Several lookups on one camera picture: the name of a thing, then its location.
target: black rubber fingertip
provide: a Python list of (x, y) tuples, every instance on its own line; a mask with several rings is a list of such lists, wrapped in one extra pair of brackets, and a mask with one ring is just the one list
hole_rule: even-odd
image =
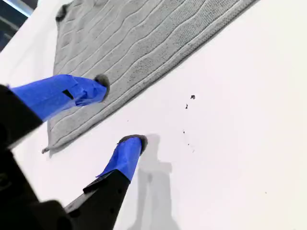
[(103, 100), (104, 100), (109, 95), (109, 92), (110, 92), (110, 82), (109, 82), (109, 79), (107, 78), (107, 76), (105, 74), (98, 74), (94, 78), (94, 81), (96, 81), (99, 84), (101, 84), (102, 86), (106, 87), (106, 94), (105, 94), (105, 96), (103, 98)]
[(141, 142), (142, 142), (142, 150), (141, 150), (141, 154), (140, 154), (140, 155), (142, 155), (142, 153), (145, 151), (145, 149), (146, 149), (146, 147), (147, 147), (147, 145), (148, 145), (148, 139), (147, 139), (147, 137), (144, 136), (144, 135), (137, 135), (137, 134), (135, 134), (135, 135), (129, 135), (129, 136), (126, 136), (126, 137), (123, 137), (122, 139), (120, 139), (120, 141), (119, 141), (118, 143), (121, 143), (121, 142), (123, 142), (123, 141), (126, 141), (126, 140), (128, 140), (129, 138), (139, 138), (139, 139), (141, 139)]
[(56, 21), (59, 23), (59, 22), (62, 22), (67, 14), (67, 6), (68, 4), (65, 4), (63, 5), (60, 10), (58, 11), (57, 13), (57, 16), (56, 16)]

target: blue tape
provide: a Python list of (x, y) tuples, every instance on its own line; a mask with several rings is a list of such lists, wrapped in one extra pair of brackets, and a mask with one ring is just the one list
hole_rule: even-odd
[[(65, 90), (73, 99), (63, 93)], [(46, 121), (74, 106), (101, 102), (107, 88), (91, 79), (62, 74), (12, 88), (11, 91), (41, 120)]]
[(136, 165), (142, 150), (140, 138), (129, 138), (117, 145), (105, 170), (98, 175), (101, 177), (115, 169), (121, 171), (130, 181), (133, 178)]

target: white surface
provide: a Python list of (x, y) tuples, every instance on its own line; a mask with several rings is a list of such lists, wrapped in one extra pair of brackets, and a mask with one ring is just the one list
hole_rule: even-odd
[[(52, 75), (60, 5), (43, 2), (0, 54), (2, 83)], [(152, 134), (116, 229), (307, 229), (306, 7), (258, 2), (52, 158), (43, 125), (14, 150), (38, 196), (68, 204), (121, 137)]]

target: ribbed texture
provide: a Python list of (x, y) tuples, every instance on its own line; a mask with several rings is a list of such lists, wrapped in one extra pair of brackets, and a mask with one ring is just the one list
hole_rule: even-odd
[(104, 73), (111, 88), (103, 103), (51, 119), (46, 150), (63, 146), (105, 119), (255, 1), (73, 1), (58, 23), (54, 74), (92, 79)]

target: gray microfiber cloth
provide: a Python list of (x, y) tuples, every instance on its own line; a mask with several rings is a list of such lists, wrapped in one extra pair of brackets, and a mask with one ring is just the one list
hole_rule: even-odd
[(55, 152), (167, 74), (256, 0), (74, 0), (57, 17), (54, 74), (106, 74), (108, 97), (48, 123)]

